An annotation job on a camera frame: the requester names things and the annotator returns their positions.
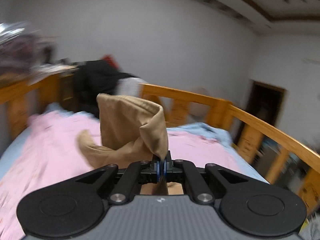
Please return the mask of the tan khaki garment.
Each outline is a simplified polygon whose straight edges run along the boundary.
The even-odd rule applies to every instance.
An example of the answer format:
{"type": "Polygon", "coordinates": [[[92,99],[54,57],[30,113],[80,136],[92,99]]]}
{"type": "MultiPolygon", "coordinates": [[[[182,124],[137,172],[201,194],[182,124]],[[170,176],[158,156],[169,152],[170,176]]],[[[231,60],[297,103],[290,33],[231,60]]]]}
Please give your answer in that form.
{"type": "Polygon", "coordinates": [[[136,161],[164,160],[169,149],[164,109],[161,105],[124,95],[99,94],[100,134],[97,145],[88,130],[77,136],[78,147],[89,165],[116,164],[127,168],[136,161]]]}

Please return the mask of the black clothes pile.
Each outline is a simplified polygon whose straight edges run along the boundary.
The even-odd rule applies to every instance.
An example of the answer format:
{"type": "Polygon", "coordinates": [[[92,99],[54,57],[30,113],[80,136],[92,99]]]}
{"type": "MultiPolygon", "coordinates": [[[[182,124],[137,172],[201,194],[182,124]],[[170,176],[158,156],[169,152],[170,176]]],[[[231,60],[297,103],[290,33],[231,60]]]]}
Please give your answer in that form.
{"type": "Polygon", "coordinates": [[[134,76],[116,70],[105,60],[87,61],[78,65],[73,76],[73,92],[78,102],[78,110],[99,118],[97,95],[114,95],[118,81],[129,77],[134,76]]]}

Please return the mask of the grey white striped towel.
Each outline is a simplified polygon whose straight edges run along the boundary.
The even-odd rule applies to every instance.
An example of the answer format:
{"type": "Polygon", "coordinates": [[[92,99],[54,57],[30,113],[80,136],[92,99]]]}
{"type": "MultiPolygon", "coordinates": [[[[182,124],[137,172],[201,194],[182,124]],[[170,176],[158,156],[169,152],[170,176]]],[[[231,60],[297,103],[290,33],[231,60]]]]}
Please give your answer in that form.
{"type": "Polygon", "coordinates": [[[116,86],[116,95],[129,95],[140,97],[141,84],[147,83],[145,80],[138,77],[128,77],[120,79],[116,86]]]}

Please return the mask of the pink bed sheet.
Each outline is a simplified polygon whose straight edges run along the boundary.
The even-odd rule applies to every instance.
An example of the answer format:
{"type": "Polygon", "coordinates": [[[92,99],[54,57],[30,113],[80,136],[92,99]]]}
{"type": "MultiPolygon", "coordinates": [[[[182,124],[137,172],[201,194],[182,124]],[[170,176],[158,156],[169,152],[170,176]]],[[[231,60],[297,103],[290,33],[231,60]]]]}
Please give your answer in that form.
{"type": "Polygon", "coordinates": [[[18,163],[1,177],[1,239],[24,237],[16,217],[16,207],[22,197],[36,189],[86,173],[79,167],[75,171],[71,169],[76,157],[67,153],[71,146],[63,148],[61,135],[55,135],[48,144],[43,143],[44,135],[41,133],[34,142],[39,147],[34,158],[28,144],[18,163]]]}

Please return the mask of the dark wooden door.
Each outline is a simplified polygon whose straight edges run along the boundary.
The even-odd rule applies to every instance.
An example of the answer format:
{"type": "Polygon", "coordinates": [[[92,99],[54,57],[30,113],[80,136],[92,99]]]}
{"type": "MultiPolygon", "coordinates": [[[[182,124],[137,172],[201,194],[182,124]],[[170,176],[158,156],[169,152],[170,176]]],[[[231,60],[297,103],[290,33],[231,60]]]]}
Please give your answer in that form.
{"type": "Polygon", "coordinates": [[[274,126],[281,112],[286,93],[285,88],[252,81],[245,111],[274,126]]]}

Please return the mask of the red fabric item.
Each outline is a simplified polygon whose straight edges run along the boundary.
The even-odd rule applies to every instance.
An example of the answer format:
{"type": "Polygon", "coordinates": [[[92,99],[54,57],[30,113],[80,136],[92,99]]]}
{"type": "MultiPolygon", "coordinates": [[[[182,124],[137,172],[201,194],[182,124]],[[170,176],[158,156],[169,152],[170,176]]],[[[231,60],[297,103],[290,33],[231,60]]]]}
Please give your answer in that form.
{"type": "Polygon", "coordinates": [[[114,69],[119,69],[119,64],[116,62],[112,55],[104,55],[102,59],[106,61],[110,66],[112,66],[114,69]]]}

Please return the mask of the light blue blanket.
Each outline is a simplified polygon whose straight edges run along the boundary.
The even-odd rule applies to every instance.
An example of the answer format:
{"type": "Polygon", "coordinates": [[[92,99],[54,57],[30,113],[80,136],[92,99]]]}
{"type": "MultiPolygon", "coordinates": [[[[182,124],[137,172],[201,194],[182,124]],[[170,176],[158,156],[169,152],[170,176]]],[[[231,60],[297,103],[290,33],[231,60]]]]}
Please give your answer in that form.
{"type": "MultiPolygon", "coordinates": [[[[27,120],[28,127],[4,151],[1,156],[1,177],[18,163],[18,160],[30,145],[31,157],[37,155],[38,146],[34,144],[36,138],[44,133],[44,144],[53,140],[55,135],[61,135],[64,146],[71,146],[67,151],[75,155],[72,170],[77,167],[82,172],[90,170],[83,156],[76,146],[76,136],[84,129],[89,130],[93,139],[100,142],[100,121],[91,113],[73,113],[64,110],[58,103],[51,103],[44,114],[32,115],[27,120]]],[[[206,163],[216,163],[230,170],[235,170],[248,177],[265,181],[265,179],[246,161],[240,157],[231,146],[230,134],[219,128],[213,128],[203,122],[168,128],[169,149],[171,157],[183,157],[192,161],[197,167],[204,167],[206,163]]]]}

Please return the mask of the clear plastic storage bag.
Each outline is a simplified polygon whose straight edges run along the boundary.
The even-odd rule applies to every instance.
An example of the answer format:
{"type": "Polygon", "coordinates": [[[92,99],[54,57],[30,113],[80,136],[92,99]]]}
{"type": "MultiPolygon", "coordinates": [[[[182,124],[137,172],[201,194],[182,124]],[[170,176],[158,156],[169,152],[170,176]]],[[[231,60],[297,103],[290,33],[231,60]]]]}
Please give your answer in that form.
{"type": "Polygon", "coordinates": [[[51,64],[55,44],[29,22],[1,23],[1,87],[30,77],[38,66],[51,64]]]}

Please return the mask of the wooden bed frame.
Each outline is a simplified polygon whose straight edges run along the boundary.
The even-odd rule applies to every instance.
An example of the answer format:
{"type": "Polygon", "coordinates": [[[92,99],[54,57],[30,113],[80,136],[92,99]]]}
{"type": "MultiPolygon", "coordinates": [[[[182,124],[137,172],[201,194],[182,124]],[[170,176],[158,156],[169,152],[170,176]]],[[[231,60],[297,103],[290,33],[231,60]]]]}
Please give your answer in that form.
{"type": "MultiPolygon", "coordinates": [[[[48,75],[37,82],[17,74],[1,75],[1,103],[7,106],[9,131],[12,139],[15,139],[27,127],[28,105],[26,94],[32,90],[38,91],[37,101],[41,109],[52,102],[57,102],[60,92],[59,74],[48,75]]],[[[160,103],[160,98],[172,100],[171,111],[165,114],[168,127],[186,123],[189,103],[191,102],[209,106],[205,122],[210,126],[228,131],[231,129],[234,119],[242,121],[245,123],[245,129],[236,150],[249,164],[252,163],[263,137],[272,139],[280,146],[280,150],[264,176],[265,179],[274,184],[284,169],[289,155],[291,153],[295,154],[310,167],[298,195],[306,204],[308,213],[312,213],[319,207],[319,154],[301,142],[239,109],[225,99],[144,83],[140,85],[139,96],[156,103],[160,103]]]]}

